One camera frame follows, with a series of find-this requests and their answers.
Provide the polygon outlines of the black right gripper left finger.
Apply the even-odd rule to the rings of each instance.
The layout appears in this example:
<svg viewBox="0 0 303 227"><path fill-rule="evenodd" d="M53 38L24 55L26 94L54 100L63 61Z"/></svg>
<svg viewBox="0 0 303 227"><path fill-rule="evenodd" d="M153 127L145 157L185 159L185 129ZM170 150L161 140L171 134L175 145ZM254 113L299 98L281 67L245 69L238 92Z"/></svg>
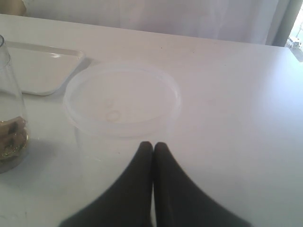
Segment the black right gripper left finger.
<svg viewBox="0 0 303 227"><path fill-rule="evenodd" d="M152 156L141 142L119 178L96 200L62 221L62 227L151 227Z"/></svg>

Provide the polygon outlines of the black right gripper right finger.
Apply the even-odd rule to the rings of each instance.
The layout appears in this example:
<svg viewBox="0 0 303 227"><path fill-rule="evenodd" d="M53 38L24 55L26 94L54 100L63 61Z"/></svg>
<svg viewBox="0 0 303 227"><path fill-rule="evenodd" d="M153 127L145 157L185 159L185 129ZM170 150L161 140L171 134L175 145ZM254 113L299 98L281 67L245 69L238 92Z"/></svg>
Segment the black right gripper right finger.
<svg viewBox="0 0 303 227"><path fill-rule="evenodd" d="M159 227L250 227L213 200L183 171L166 143L153 153L156 223Z"/></svg>

